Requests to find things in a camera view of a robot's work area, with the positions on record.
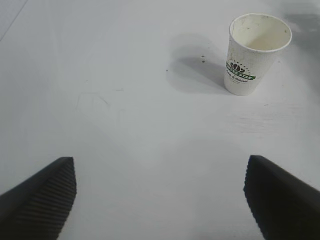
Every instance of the cup rim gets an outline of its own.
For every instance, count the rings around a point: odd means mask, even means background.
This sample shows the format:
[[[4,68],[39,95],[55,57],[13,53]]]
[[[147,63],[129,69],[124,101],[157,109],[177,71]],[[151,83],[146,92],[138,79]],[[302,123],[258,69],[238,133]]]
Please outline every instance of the cup rim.
[[[290,32],[290,38],[288,40],[288,42],[283,45],[282,47],[279,47],[279,48],[276,48],[276,49],[271,49],[271,50],[259,50],[259,49],[254,49],[254,48],[250,48],[250,47],[247,47],[243,44],[241,44],[240,42],[238,42],[237,40],[235,40],[234,36],[232,35],[231,33],[231,26],[240,18],[243,18],[245,16],[249,16],[249,15],[261,15],[261,16],[266,16],[266,17],[269,17],[269,18],[273,18],[273,19],[276,19],[278,21],[280,21],[281,23],[283,23],[288,29],[289,29],[289,32]],[[272,15],[269,15],[269,14],[265,14],[265,13],[246,13],[246,14],[243,14],[241,16],[238,16],[236,17],[235,19],[233,19],[233,21],[230,23],[230,26],[229,26],[229,35],[230,35],[230,38],[232,38],[232,40],[237,43],[238,45],[240,45],[241,47],[245,48],[245,49],[248,49],[250,51],[253,51],[253,52],[256,52],[256,53],[274,53],[274,52],[278,52],[282,49],[284,49],[285,47],[287,47],[290,43],[291,43],[291,40],[292,40],[292,31],[291,31],[291,28],[289,27],[288,24],[286,24],[282,19],[276,17],[276,16],[272,16]]]

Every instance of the ribbed rubber pad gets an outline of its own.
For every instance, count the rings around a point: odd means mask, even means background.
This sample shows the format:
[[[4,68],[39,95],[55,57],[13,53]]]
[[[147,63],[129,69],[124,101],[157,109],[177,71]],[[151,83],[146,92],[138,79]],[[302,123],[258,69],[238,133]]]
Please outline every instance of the ribbed rubber pad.
[[[320,193],[273,162],[250,157],[244,194],[266,240],[320,240]]]
[[[76,193],[73,158],[59,158],[0,196],[0,240],[56,240]]]

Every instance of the cup logo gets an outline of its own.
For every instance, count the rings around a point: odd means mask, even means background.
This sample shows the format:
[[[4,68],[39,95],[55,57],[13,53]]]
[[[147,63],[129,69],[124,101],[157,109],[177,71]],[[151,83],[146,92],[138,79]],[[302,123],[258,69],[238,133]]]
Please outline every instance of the cup logo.
[[[237,83],[247,83],[256,78],[246,66],[232,59],[226,62],[226,72]]]

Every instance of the paper cup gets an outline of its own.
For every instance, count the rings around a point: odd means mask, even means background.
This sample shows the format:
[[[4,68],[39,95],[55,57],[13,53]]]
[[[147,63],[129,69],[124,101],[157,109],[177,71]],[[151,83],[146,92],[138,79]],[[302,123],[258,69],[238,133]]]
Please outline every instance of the paper cup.
[[[235,95],[251,94],[292,38],[281,19],[249,13],[232,21],[224,85]]]

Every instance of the white table surface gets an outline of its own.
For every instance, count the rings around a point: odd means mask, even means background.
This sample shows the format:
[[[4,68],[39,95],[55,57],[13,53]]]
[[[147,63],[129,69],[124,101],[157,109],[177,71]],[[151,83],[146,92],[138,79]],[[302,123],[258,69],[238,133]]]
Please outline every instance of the white table surface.
[[[320,189],[315,2],[29,0],[0,42],[0,192],[73,156],[60,240],[262,240],[251,154]],[[222,81],[228,26],[249,12],[293,40],[239,97]]]

